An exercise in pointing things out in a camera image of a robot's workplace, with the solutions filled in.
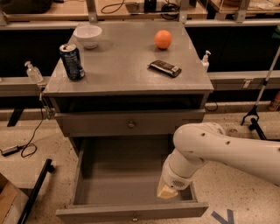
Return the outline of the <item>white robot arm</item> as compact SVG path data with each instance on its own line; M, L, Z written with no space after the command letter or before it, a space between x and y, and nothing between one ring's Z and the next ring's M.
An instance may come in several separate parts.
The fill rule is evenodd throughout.
M234 167L280 185L280 143L228 136L215 122L189 123L173 135L174 150L164 161L157 196L174 198L206 162Z

